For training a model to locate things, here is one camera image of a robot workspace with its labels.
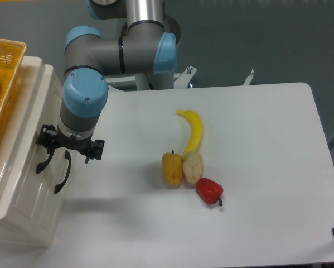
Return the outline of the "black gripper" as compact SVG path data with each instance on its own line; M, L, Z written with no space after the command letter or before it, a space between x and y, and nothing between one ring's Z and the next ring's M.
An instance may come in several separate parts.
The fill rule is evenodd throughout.
M75 150L85 156L85 163L90 160L101 160L104 140L91 140L91 136L84 139L77 139L76 136L66 137L61 132L57 132L54 125L42 125L36 145L43 146L47 153L53 153L55 148L64 147Z

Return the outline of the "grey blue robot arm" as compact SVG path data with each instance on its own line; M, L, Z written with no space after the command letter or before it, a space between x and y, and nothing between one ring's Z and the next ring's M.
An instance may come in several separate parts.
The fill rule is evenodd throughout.
M60 118L43 125L36 143L52 158L58 148L100 160L104 141L92 140L108 99L106 76L141 75L152 89L172 89L178 39L168 25L164 1L87 1L100 20L125 18L126 33L105 39L89 26L71 29L64 48Z

